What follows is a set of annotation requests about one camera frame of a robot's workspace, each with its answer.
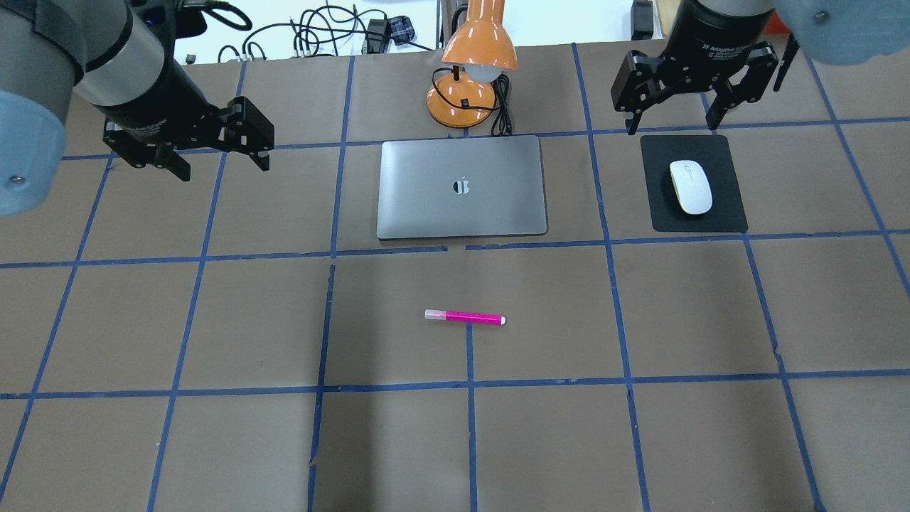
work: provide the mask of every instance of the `lamp shade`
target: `lamp shade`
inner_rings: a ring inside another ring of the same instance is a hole
[[[442,54],[442,62],[518,69],[515,46],[502,26],[504,8],[505,0],[470,0],[467,21],[452,35]]]

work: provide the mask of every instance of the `silver laptop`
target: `silver laptop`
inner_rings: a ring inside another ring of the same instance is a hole
[[[547,232],[541,144],[533,135],[382,144],[376,236]]]

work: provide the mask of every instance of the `mouse pad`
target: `mouse pad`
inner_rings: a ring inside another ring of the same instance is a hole
[[[645,135],[642,136],[642,157],[651,224],[655,230],[742,233],[749,229],[727,137]],[[713,205],[702,215],[684,212],[676,199],[670,177],[670,163],[675,160],[695,160],[708,177]]]

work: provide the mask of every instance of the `lamp bulb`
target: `lamp bulb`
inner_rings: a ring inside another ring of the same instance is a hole
[[[501,67],[481,66],[480,64],[465,64],[464,71],[469,77],[478,82],[492,82],[502,73]]]

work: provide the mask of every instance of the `power adapter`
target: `power adapter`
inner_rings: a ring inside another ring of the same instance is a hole
[[[651,39],[654,35],[654,7],[651,0],[632,2],[632,41]]]
[[[371,19],[367,25],[367,37],[363,40],[363,55],[384,54],[389,47],[389,22],[384,19]]]

